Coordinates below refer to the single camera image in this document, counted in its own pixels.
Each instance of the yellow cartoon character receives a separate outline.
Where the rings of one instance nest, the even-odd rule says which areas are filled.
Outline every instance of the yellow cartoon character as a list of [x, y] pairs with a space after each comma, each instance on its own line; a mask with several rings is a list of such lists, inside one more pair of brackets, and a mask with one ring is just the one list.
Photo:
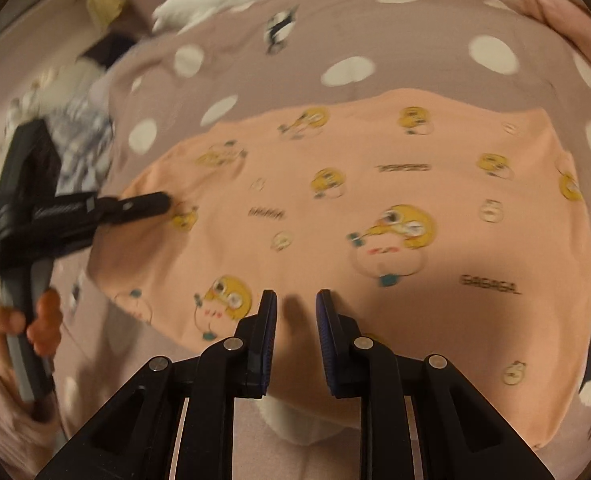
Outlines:
[[202, 339], [213, 341], [235, 331], [234, 325], [249, 314], [252, 294], [249, 287], [234, 276], [218, 278], [203, 298], [194, 296], [196, 327]]
[[346, 177], [336, 168], [324, 168], [311, 182], [314, 198], [338, 198], [344, 195]]
[[433, 133], [433, 124], [429, 111], [419, 106], [405, 108], [400, 112], [398, 124], [402, 126], [409, 135], [429, 135]]
[[291, 126], [282, 124], [278, 129], [290, 140], [300, 140], [320, 134], [327, 122], [329, 122], [329, 110], [323, 106], [317, 106], [306, 109]]
[[180, 213], [176, 212], [173, 215], [172, 223], [173, 226], [180, 229], [181, 231], [190, 232], [193, 229], [193, 226], [198, 221], [198, 208], [194, 206], [189, 210], [188, 213]]
[[527, 364], [520, 361], [515, 361], [511, 366], [507, 366], [502, 372], [502, 380], [507, 386], [515, 386], [520, 384], [525, 378]]
[[504, 220], [504, 207], [497, 200], [486, 200], [480, 207], [480, 219], [491, 224], [497, 224]]
[[380, 286], [394, 286], [425, 267], [424, 248], [435, 238], [435, 222], [415, 206], [397, 205], [364, 234], [352, 233], [347, 238], [354, 248], [355, 269], [378, 280]]
[[478, 168], [486, 171], [491, 176], [507, 180], [512, 180], [514, 176], [513, 170], [509, 168], [509, 159], [502, 155], [484, 153], [478, 160]]
[[214, 144], [207, 153], [201, 155], [196, 160], [196, 164], [217, 168], [226, 164], [231, 164], [237, 158], [247, 156], [246, 150], [238, 145], [237, 140], [228, 140], [223, 144]]
[[582, 193], [579, 190], [578, 183], [570, 173], [563, 173], [560, 177], [560, 192], [567, 200], [572, 202], [582, 200]]
[[435, 238], [435, 223], [428, 213], [412, 205], [396, 205], [382, 213], [367, 235], [395, 233], [408, 249], [428, 246]]

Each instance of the pink sleeve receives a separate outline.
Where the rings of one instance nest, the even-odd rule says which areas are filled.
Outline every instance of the pink sleeve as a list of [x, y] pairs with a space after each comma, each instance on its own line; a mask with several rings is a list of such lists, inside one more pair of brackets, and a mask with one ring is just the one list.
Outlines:
[[570, 0], [518, 0], [522, 12], [572, 41], [591, 62], [591, 16]]
[[25, 413], [0, 382], [0, 461], [15, 480], [29, 480], [51, 459], [60, 429], [54, 399], [42, 406], [46, 422]]

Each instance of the bedsheet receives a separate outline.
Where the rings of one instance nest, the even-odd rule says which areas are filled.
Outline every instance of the bedsheet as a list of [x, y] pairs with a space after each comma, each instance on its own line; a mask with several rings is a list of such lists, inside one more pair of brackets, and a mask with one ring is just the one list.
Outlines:
[[[223, 118], [415, 88], [499, 113], [543, 108], [575, 159], [591, 221], [591, 66], [512, 6], [510, 0], [269, 0], [152, 41], [114, 75], [116, 143], [105, 191], [122, 192], [178, 141]], [[272, 17], [289, 19], [289, 34], [272, 36]], [[139, 298], [111, 299], [134, 311]], [[83, 294], [77, 309], [86, 301]], [[581, 331], [589, 346], [591, 316]], [[588, 361], [559, 430], [539, 451], [557, 478], [575, 478], [591, 458], [591, 352]]]

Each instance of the patterned cloth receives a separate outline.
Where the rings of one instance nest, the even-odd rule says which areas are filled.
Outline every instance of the patterned cloth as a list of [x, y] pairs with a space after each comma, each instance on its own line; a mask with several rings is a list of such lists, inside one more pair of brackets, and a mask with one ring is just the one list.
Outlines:
[[62, 159], [58, 194], [99, 189], [111, 165], [109, 117], [86, 99], [73, 99], [45, 120]]
[[414, 89], [284, 108], [218, 123], [149, 166], [124, 196], [165, 190], [175, 206], [99, 233], [90, 273], [198, 353], [274, 289], [271, 395], [354, 425], [358, 410], [340, 414], [307, 337], [315, 295], [330, 288], [397, 354], [448, 356], [540, 448], [591, 336], [576, 175], [541, 109], [500, 114]]

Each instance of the human hand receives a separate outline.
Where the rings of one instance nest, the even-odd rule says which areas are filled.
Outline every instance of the human hand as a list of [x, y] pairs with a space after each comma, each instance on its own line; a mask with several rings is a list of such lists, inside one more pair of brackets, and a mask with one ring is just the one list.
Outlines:
[[[33, 345], [35, 353], [41, 357], [53, 357], [60, 345], [60, 295], [50, 288], [38, 300], [36, 319], [27, 329], [27, 339]], [[6, 387], [13, 400], [28, 412], [32, 404], [23, 402], [18, 391], [13, 364], [7, 347], [8, 335], [19, 335], [25, 329], [24, 314], [0, 306], [0, 380]]]

